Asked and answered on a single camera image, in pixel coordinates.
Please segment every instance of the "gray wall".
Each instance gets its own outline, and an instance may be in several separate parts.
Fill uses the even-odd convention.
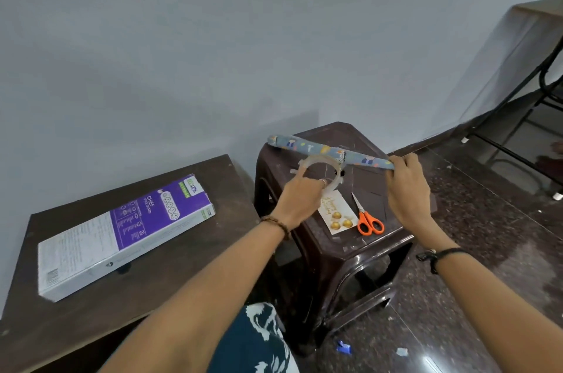
[[[389,152],[459,122],[523,1],[0,0],[0,308],[31,213],[223,152],[252,176],[272,132]]]

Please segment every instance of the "forearm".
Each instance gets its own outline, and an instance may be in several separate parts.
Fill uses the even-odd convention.
[[[268,222],[253,228],[147,318],[102,373],[204,372],[283,236]]]
[[[457,245],[437,224],[423,245],[436,251]],[[506,372],[560,371],[563,331],[525,302],[475,258],[456,253],[436,269],[481,340]]]

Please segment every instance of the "bracelet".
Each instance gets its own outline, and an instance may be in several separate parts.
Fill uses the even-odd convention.
[[[432,250],[426,250],[423,251],[422,253],[417,254],[417,259],[421,262],[426,262],[427,260],[430,259],[430,272],[432,272],[434,275],[438,274],[438,271],[436,270],[436,262],[438,262],[441,258],[451,254],[451,253],[467,253],[464,249],[462,249],[461,247],[454,247],[452,249],[446,249],[446,250],[442,250],[439,251],[438,253],[436,252],[436,250],[432,249]]]
[[[277,220],[277,219],[274,218],[273,216],[270,216],[270,215],[268,215],[268,216],[262,216],[262,217],[260,218],[260,222],[271,222],[271,223],[273,223],[273,224],[278,225],[278,226],[283,230],[283,232],[284,232],[284,234],[285,234],[285,238],[284,238],[284,239],[285,239],[285,240],[289,240],[289,233],[290,233],[291,231],[289,230],[289,228],[288,228],[285,224],[283,224],[282,222],[280,222],[279,220]]]

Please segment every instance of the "clear adhesive tape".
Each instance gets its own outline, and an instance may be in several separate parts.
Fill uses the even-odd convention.
[[[340,174],[342,172],[342,164],[339,163],[338,160],[327,155],[310,155],[306,159],[304,159],[302,163],[299,164],[299,167],[305,167],[306,169],[308,169],[311,165],[316,163],[330,164],[336,170],[336,177],[323,190],[323,195],[326,195],[330,191],[334,191],[338,184],[342,181],[342,178],[340,177]]]

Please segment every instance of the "orange-handled scissors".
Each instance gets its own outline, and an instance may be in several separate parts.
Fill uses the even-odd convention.
[[[383,234],[385,231],[385,225],[379,219],[376,219],[370,213],[366,212],[360,202],[357,200],[356,196],[352,192],[352,197],[356,202],[358,210],[360,210],[359,220],[357,221],[357,230],[360,231],[362,235]]]

